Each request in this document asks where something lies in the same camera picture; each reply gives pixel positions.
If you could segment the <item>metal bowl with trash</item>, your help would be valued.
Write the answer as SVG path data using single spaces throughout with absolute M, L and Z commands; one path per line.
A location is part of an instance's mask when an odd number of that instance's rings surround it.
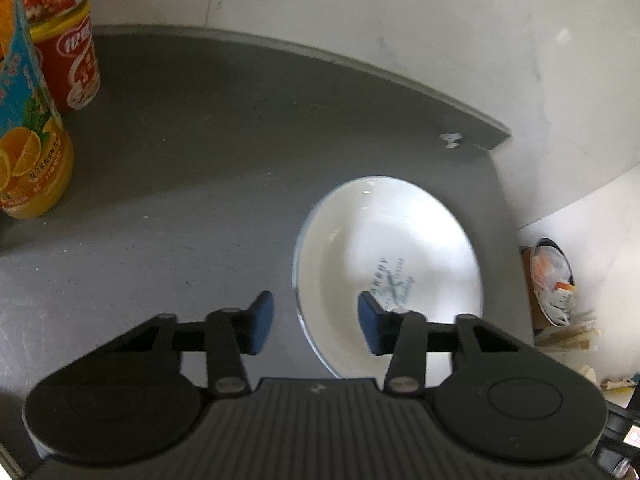
M 576 285 L 570 262 L 558 244 L 544 237 L 529 249 L 529 299 L 534 330 L 570 325 Z

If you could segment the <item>white plate with blue print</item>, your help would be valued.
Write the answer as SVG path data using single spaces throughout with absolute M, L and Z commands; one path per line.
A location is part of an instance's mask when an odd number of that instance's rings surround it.
M 462 225 L 429 192 L 392 177 L 351 180 L 314 206 L 296 242 L 292 282 L 305 336 L 337 378 L 382 382 L 390 364 L 364 339 L 360 292 L 430 322 L 483 314 L 480 264 Z

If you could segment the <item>red drink can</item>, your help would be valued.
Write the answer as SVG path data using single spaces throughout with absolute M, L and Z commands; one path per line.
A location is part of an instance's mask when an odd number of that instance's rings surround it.
M 90 0 L 24 0 L 30 36 L 58 110 L 85 108 L 99 91 Z

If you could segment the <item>orange juice bottle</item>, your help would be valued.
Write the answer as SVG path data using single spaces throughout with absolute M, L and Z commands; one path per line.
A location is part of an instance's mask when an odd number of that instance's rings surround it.
M 1 0 L 1 210 L 20 220 L 42 216 L 66 191 L 73 164 L 23 0 Z

